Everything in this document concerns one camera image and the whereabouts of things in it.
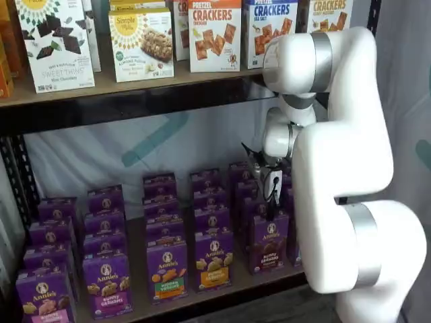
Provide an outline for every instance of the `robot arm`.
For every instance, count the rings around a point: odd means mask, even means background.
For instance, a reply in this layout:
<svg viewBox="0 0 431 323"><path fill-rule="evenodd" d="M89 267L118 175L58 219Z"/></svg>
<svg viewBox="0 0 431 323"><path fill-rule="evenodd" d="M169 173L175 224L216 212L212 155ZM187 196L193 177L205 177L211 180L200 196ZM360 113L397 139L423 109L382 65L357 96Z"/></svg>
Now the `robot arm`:
<svg viewBox="0 0 431 323"><path fill-rule="evenodd" d="M298 243L310 286L339 293L345 323L395 322L424 263L422 226L395 201L335 202L378 192L393 176L372 34L353 28L277 38L265 53L263 76L269 89L287 95L281 110L268 112L263 150L292 157ZM312 109L307 93L329 90L328 122L313 123L309 111L297 111Z"/></svg>

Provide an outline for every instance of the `cracker box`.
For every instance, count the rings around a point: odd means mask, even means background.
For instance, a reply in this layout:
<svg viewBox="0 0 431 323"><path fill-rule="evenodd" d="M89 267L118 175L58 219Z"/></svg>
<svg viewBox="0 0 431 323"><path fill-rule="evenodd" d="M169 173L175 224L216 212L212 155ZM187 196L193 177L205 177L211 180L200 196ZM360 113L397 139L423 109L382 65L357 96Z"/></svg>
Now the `cracker box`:
<svg viewBox="0 0 431 323"><path fill-rule="evenodd" d="M350 27L354 0L300 0L301 32L336 32Z"/></svg>
<svg viewBox="0 0 431 323"><path fill-rule="evenodd" d="M110 11L109 26L117 82L174 76L169 9Z"/></svg>
<svg viewBox="0 0 431 323"><path fill-rule="evenodd" d="M273 221L268 221L260 215L254 216L250 225L248 253L250 273L257 274L284 267L288 225L287 215L279 215Z"/></svg>
<svg viewBox="0 0 431 323"><path fill-rule="evenodd" d="M187 245L184 236L147 237L148 293L152 303L188 295Z"/></svg>
<svg viewBox="0 0 431 323"><path fill-rule="evenodd" d="M240 70L241 0L189 0L190 71Z"/></svg>
<svg viewBox="0 0 431 323"><path fill-rule="evenodd" d="M218 234L195 233L197 290L219 289L232 284L230 267L234 260L234 239L231 231Z"/></svg>
<svg viewBox="0 0 431 323"><path fill-rule="evenodd" d="M120 210L105 210L97 213L89 213L84 219L87 234L100 231L125 230L124 215Z"/></svg>
<svg viewBox="0 0 431 323"><path fill-rule="evenodd" d="M273 38L295 32L297 11L298 0L245 1L242 54L249 69L263 66L265 49Z"/></svg>
<svg viewBox="0 0 431 323"><path fill-rule="evenodd" d="M79 301L79 283L70 242L31 246L26 249L24 254L24 266L27 269L59 266L61 264L66 264L73 296L76 301Z"/></svg>
<svg viewBox="0 0 431 323"><path fill-rule="evenodd" d="M21 271L16 289L25 323L77 322L75 300L64 264Z"/></svg>
<svg viewBox="0 0 431 323"><path fill-rule="evenodd" d="M107 250L127 248L127 240L124 232L101 231L96 234L88 234L84 240L84 254L93 254Z"/></svg>
<svg viewBox="0 0 431 323"><path fill-rule="evenodd" d="M94 86L82 2L15 2L36 93Z"/></svg>
<svg viewBox="0 0 431 323"><path fill-rule="evenodd" d="M129 261L122 250L87 254L84 276L95 320L133 311Z"/></svg>
<svg viewBox="0 0 431 323"><path fill-rule="evenodd" d="M88 210L90 213L115 209L125 214L123 189L121 185L88 191Z"/></svg>
<svg viewBox="0 0 431 323"><path fill-rule="evenodd" d="M177 61L190 58L189 50L189 0L173 0L175 57Z"/></svg>
<svg viewBox="0 0 431 323"><path fill-rule="evenodd" d="M158 195L171 194L176 196L176 180L174 173L146 176L142 179L143 195L153 199Z"/></svg>

